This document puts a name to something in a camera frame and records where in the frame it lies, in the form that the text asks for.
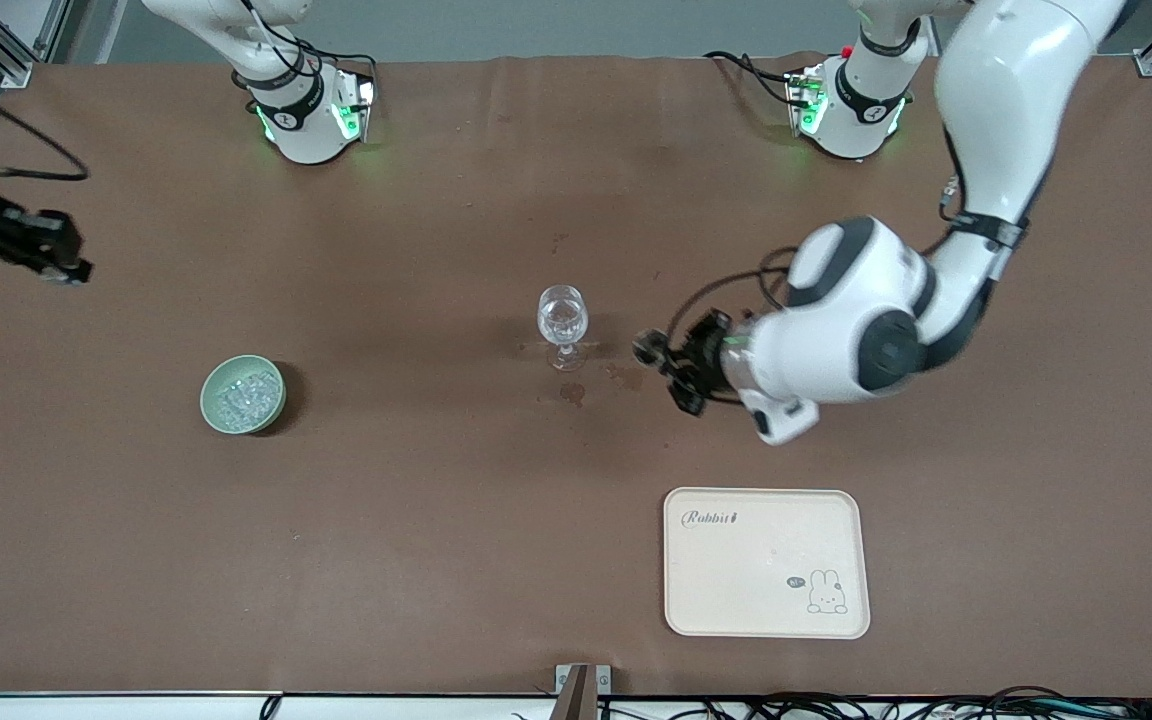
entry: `clear glass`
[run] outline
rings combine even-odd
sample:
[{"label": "clear glass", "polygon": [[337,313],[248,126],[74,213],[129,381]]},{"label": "clear glass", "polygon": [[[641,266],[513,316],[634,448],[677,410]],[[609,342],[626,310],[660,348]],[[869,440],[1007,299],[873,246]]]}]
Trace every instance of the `clear glass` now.
[{"label": "clear glass", "polygon": [[576,346],[589,329],[589,310],[579,290],[570,285],[556,285],[540,293],[536,309],[536,327],[553,343],[550,364],[559,370],[575,370],[585,363]]}]

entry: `gray floor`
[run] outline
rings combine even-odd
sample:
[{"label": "gray floor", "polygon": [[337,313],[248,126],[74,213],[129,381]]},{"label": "gray floor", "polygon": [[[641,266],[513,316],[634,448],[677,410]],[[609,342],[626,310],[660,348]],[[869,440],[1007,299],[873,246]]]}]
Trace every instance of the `gray floor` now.
[{"label": "gray floor", "polygon": [[[123,6],[118,32],[106,37]],[[954,23],[938,23],[943,40]],[[855,40],[856,17],[840,0],[317,0],[297,35],[381,61],[483,60],[501,55],[696,56],[730,50],[774,56],[836,51]],[[86,0],[73,15],[65,58],[91,63],[185,61],[219,55],[141,0]],[[1102,45],[1129,53],[1152,36],[1152,0]]]}]

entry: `table surface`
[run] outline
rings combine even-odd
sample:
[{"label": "table surface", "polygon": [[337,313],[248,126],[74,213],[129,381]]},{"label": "table surface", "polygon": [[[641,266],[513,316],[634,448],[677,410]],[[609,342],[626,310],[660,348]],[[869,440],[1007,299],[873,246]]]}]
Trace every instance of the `table surface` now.
[{"label": "table surface", "polygon": [[[1089,67],[978,336],[902,395],[771,448],[738,411],[679,414],[628,354],[820,223],[938,237],[932,69],[856,164],[710,61],[386,65],[371,145],[308,168],[227,67],[37,68],[5,105],[92,177],[1,188],[70,211],[96,273],[0,264],[0,689],[530,691],[584,660],[636,694],[1152,694],[1152,81],[1130,60]],[[0,161],[60,168],[3,122]],[[593,311],[569,376],[535,328],[559,282]],[[198,415],[243,353],[288,373],[265,437]],[[680,486],[851,493],[869,632],[672,632]]]}]

